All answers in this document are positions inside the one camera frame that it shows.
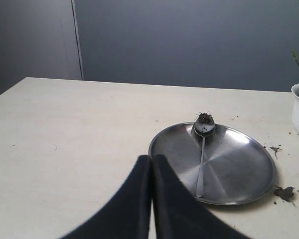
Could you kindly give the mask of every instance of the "black object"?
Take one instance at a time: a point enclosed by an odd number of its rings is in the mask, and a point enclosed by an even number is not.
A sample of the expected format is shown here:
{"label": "black object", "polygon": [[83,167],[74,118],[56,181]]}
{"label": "black object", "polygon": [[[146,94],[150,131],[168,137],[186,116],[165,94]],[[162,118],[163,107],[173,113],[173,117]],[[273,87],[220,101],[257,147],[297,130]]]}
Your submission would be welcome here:
{"label": "black object", "polygon": [[211,214],[180,182],[167,159],[152,159],[157,239],[247,239]]}
{"label": "black object", "polygon": [[91,219],[62,239],[147,239],[153,198],[157,239],[247,239],[183,186],[164,155],[139,156],[125,183]]}
{"label": "black object", "polygon": [[63,239],[147,239],[150,229],[151,161],[140,156],[114,197]]}

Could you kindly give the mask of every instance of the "table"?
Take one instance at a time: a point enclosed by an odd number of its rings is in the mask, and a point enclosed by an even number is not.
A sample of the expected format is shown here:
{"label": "table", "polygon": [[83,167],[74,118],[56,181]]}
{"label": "table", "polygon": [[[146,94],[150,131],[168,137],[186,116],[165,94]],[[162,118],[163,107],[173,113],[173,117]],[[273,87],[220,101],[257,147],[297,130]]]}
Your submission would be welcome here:
{"label": "table", "polygon": [[[158,132],[201,111],[267,148],[281,145],[278,159],[269,150],[277,184],[299,190],[293,101],[282,92],[26,78],[0,96],[0,239],[71,231],[114,195]],[[299,193],[295,204],[268,193],[208,208],[253,238],[299,238]]]}

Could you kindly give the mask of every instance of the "stainless steel plate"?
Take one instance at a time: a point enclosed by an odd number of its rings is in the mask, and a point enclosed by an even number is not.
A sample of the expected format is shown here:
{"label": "stainless steel plate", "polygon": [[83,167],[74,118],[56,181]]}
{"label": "stainless steel plate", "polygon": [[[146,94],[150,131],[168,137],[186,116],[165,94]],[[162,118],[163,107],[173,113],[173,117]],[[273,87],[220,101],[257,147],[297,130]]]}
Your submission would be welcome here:
{"label": "stainless steel plate", "polygon": [[[149,156],[164,154],[196,197],[202,139],[192,130],[193,124],[180,123],[161,131],[150,144]],[[244,204],[259,199],[273,187],[275,163],[254,139],[217,124],[205,144],[204,196],[197,200],[218,205]]]}

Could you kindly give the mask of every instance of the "metal plate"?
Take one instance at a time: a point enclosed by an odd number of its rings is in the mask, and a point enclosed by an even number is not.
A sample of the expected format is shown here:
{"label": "metal plate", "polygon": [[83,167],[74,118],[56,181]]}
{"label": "metal plate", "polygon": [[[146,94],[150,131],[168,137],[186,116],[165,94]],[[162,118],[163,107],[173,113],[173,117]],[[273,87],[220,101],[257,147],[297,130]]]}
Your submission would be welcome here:
{"label": "metal plate", "polygon": [[[180,123],[161,131],[150,144],[149,156],[164,154],[196,197],[202,139],[192,130],[193,124]],[[205,144],[204,196],[197,200],[217,205],[244,204],[259,199],[273,187],[275,163],[254,139],[217,124]]]}

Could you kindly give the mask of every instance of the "table surface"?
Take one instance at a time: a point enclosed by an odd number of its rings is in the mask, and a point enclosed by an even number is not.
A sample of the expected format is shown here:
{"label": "table surface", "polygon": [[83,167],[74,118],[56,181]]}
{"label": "table surface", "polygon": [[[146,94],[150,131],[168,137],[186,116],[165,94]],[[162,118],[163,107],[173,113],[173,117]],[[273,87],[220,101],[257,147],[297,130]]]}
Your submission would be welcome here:
{"label": "table surface", "polygon": [[[278,159],[269,150],[277,184],[299,190],[293,102],[282,92],[26,78],[0,96],[0,239],[71,231],[115,194],[158,132],[201,111],[267,148],[281,145]],[[299,238],[299,193],[295,205],[268,193],[208,208],[253,238]]]}

